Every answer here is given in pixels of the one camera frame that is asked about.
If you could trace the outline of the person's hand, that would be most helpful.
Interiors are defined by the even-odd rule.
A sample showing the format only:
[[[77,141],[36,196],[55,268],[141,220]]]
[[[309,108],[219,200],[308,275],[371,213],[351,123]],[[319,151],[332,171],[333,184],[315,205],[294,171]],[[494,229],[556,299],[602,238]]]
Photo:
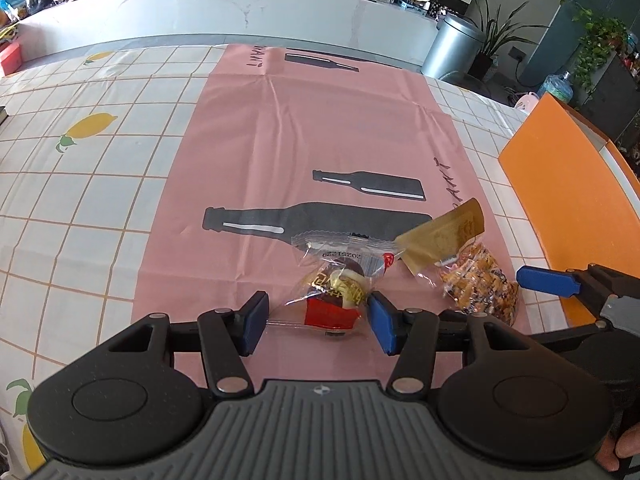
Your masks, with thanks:
[[[640,425],[634,425],[621,436],[609,434],[597,452],[596,462],[606,471],[618,471],[620,461],[638,455],[640,451]]]

